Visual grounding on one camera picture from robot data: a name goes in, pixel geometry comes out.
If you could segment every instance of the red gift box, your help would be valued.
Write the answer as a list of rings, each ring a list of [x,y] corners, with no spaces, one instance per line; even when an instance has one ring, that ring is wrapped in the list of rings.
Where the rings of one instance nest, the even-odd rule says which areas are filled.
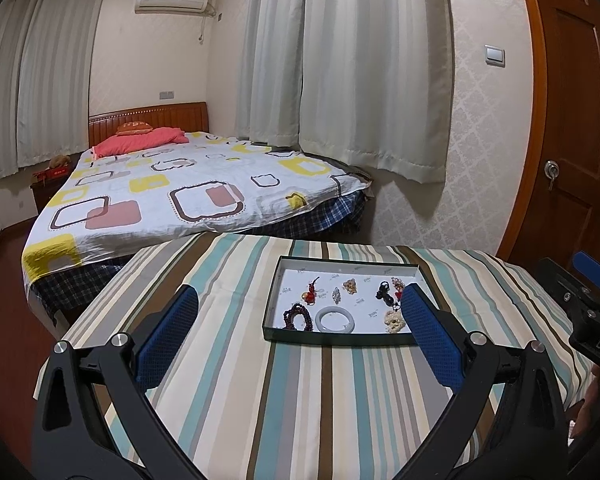
[[[70,172],[69,166],[60,166],[59,168],[48,168],[44,171],[39,171],[33,174],[33,178],[36,182],[44,182],[52,178],[58,178],[59,176],[68,175]]]

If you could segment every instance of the wooden headboard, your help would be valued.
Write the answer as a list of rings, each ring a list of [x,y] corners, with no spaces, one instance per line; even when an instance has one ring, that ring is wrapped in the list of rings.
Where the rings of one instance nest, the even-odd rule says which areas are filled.
[[[181,103],[173,105],[130,108],[119,112],[89,117],[89,147],[108,139],[121,124],[144,121],[154,128],[170,126],[185,132],[208,132],[209,116],[206,103]]]

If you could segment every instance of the striped tablecloth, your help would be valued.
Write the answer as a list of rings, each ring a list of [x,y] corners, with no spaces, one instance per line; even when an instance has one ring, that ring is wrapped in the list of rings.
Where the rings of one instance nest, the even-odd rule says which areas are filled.
[[[451,392],[417,347],[271,344],[262,318],[283,255],[419,264],[440,308],[497,344],[542,341],[565,407],[584,396],[590,363],[568,345],[571,324],[527,272],[475,251],[305,242],[204,233],[141,250],[65,336],[101,345],[160,310],[181,283],[200,314],[162,384],[147,392],[182,449],[210,480],[391,479],[429,433]],[[494,387],[464,460],[493,420]],[[123,455],[138,460],[99,392]]]

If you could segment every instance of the wooden floor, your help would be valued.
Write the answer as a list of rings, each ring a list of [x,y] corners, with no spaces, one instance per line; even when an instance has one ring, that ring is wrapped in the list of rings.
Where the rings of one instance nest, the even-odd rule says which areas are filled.
[[[0,236],[0,436],[30,467],[32,398],[38,371],[54,339],[30,312],[24,296],[20,256],[30,223]]]

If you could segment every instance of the door knob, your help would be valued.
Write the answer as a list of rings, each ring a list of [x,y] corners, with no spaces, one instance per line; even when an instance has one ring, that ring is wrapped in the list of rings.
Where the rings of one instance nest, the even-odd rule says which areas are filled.
[[[554,160],[548,160],[544,165],[544,175],[551,181],[549,191],[554,188],[554,180],[560,175],[560,166]]]

